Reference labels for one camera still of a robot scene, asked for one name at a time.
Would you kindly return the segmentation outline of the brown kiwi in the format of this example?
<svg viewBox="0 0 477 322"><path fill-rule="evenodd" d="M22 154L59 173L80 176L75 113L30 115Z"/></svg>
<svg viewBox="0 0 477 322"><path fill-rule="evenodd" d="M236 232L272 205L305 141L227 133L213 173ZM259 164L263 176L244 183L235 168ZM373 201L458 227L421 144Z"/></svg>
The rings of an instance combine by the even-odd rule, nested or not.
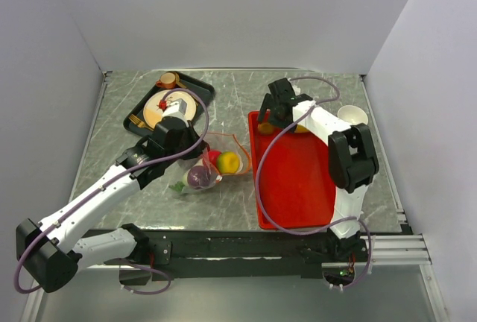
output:
<svg viewBox="0 0 477 322"><path fill-rule="evenodd" d="M271 135L275 131L275 127L268 122L263 122L257 125L258 132L262 135Z"/></svg>

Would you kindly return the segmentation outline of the yellow banana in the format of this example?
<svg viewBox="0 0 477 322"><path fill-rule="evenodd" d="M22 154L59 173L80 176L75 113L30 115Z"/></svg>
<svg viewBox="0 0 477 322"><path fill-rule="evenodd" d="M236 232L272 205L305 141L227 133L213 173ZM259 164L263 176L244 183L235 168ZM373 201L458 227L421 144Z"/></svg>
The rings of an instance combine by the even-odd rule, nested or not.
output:
<svg viewBox="0 0 477 322"><path fill-rule="evenodd" d="M301 126L301 125L297 125L294 129L294 132L295 133L308 133L309 130L306 129L304 126Z"/></svg>

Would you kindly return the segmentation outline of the red apple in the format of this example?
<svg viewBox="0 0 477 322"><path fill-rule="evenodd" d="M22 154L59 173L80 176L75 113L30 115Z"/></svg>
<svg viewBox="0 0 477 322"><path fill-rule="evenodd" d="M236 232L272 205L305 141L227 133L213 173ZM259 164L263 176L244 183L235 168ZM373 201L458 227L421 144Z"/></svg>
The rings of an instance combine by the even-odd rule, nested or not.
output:
<svg viewBox="0 0 477 322"><path fill-rule="evenodd" d="M210 150L210 151L207 152L208 160L214 166L217 165L217 161L218 161L218 158L219 158L220 155L221 155L221 152L217 151L217 150Z"/></svg>

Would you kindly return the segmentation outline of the purple onion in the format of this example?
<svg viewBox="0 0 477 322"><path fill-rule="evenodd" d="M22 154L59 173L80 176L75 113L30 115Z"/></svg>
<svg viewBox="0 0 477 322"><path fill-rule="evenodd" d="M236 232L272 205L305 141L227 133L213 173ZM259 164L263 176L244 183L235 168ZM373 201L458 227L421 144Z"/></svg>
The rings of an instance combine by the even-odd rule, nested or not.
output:
<svg viewBox="0 0 477 322"><path fill-rule="evenodd" d="M210 179L210 170L202 165L191 167L186 175L188 185L194 189L206 188L210 184Z"/></svg>

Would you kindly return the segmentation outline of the white radish with leaves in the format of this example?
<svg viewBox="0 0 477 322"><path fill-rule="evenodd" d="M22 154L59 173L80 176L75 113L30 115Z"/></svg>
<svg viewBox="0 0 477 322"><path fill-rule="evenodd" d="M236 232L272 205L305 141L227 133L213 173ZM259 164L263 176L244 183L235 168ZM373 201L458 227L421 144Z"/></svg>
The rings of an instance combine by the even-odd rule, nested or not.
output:
<svg viewBox="0 0 477 322"><path fill-rule="evenodd" d="M183 175L183 177L174 184L170 184L168 187L172 189L174 192L182 193L185 189L194 189L188 185L186 180L186 175L189 170Z"/></svg>

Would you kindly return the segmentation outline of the clear zip bag orange zipper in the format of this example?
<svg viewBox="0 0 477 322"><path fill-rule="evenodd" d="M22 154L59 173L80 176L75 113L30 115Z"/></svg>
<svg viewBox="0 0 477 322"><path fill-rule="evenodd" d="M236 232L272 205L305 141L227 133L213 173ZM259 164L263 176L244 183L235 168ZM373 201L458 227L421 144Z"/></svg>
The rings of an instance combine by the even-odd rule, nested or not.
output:
<svg viewBox="0 0 477 322"><path fill-rule="evenodd" d="M178 160L168 174L168 189L187 195L211 189L226 176L249 172L251 158L235 134L207 133L206 147L197 158Z"/></svg>

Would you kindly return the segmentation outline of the yellow lemon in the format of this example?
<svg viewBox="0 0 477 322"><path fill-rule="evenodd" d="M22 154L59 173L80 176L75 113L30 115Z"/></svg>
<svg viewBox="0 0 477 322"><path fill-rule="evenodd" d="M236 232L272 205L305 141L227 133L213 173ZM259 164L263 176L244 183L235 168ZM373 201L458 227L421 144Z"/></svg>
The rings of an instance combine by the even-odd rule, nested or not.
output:
<svg viewBox="0 0 477 322"><path fill-rule="evenodd" d="M222 174L235 174L241 167L241 158L232 151L225 151L219 156L216 166Z"/></svg>

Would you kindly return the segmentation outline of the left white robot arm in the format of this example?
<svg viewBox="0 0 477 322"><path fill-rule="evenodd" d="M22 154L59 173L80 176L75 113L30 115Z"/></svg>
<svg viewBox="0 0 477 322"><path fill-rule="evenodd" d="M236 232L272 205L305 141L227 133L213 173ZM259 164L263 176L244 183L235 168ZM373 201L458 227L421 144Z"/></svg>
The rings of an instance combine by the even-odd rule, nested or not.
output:
<svg viewBox="0 0 477 322"><path fill-rule="evenodd" d="M140 264L153 250L136 225L125 224L89 238L85 233L118 203L163 176L178 159L199 157L206 148L204 138L191 122L166 118L152 134L126 149L82 195L38 223L24 220L16 228L15 289L26 293L19 284L22 269L47 293L65 286L77 272L110 260L155 273Z"/></svg>

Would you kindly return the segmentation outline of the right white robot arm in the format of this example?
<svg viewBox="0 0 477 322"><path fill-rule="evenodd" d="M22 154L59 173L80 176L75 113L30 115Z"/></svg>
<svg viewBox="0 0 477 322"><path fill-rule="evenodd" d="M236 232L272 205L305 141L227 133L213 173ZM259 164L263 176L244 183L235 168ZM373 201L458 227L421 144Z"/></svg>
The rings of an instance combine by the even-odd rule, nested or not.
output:
<svg viewBox="0 0 477 322"><path fill-rule="evenodd" d="M293 79L268 85L259 111L249 115L259 225L296 236L331 230L327 255L343 261L350 237L365 226L364 196L379 172L370 128L331 114Z"/></svg>

